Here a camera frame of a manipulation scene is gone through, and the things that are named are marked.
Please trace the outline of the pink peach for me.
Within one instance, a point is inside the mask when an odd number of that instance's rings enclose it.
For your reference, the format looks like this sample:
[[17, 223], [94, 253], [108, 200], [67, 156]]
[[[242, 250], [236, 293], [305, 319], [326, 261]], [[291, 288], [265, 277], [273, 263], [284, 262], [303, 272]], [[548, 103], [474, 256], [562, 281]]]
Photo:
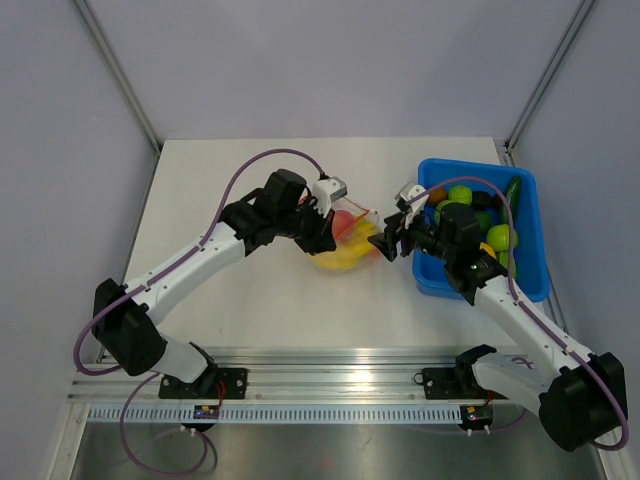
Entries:
[[354, 216], [347, 210], [339, 209], [334, 213], [332, 221], [332, 234], [335, 239], [338, 239], [341, 235], [347, 235], [352, 224], [354, 222]]

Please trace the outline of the clear zip top bag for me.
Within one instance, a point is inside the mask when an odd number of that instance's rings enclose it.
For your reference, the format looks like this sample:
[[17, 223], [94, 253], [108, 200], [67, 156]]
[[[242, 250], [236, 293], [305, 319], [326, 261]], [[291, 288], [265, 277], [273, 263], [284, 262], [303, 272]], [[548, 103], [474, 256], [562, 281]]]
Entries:
[[355, 202], [354, 200], [351, 200], [348, 197], [344, 197], [334, 202], [332, 204], [332, 208], [334, 211], [339, 209], [347, 210], [354, 216], [354, 222], [352, 224], [352, 228], [350, 229], [347, 235], [341, 235], [338, 239], [334, 238], [336, 243], [338, 241], [340, 242], [347, 241], [351, 237], [352, 231], [354, 230], [355, 226], [361, 220], [371, 221], [372, 223], [376, 223], [379, 227], [379, 214], [376, 210], [367, 208]]

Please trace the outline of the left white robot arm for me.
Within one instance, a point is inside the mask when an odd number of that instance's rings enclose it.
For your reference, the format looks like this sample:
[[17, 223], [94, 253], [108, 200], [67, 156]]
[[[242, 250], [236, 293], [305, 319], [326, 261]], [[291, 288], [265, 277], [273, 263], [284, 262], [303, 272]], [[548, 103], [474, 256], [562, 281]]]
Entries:
[[158, 373], [186, 394], [208, 396], [221, 380], [213, 358], [193, 342], [161, 334], [158, 325], [214, 274], [277, 237], [310, 255], [335, 250], [332, 205], [346, 193], [337, 177], [307, 185], [298, 174], [277, 170], [263, 187], [224, 206], [212, 230], [149, 273], [125, 285], [100, 284], [94, 338], [128, 375]]

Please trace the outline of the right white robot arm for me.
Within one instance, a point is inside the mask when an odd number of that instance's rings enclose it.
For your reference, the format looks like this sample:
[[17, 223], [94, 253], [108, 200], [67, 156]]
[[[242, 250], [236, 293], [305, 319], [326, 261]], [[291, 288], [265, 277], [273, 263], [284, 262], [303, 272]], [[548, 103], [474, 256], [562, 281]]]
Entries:
[[623, 449], [630, 436], [625, 374], [611, 353], [594, 354], [544, 316], [515, 285], [508, 270], [480, 246], [471, 209], [453, 203], [438, 225], [399, 212], [368, 241], [389, 261], [420, 250], [444, 263], [451, 288], [490, 317], [534, 366], [519, 366], [480, 345], [459, 354], [452, 379], [466, 396], [494, 392], [535, 414], [563, 450], [591, 444]]

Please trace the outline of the yellow banana bunch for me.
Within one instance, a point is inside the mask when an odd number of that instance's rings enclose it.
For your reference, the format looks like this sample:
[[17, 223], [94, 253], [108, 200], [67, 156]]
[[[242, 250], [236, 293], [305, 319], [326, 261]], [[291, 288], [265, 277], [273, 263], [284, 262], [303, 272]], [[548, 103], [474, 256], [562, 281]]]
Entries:
[[361, 220], [347, 241], [336, 243], [334, 251], [308, 255], [307, 259], [315, 267], [333, 273], [343, 273], [364, 266], [380, 256], [379, 251], [368, 241], [370, 236], [377, 233], [380, 233], [380, 229], [376, 223]]

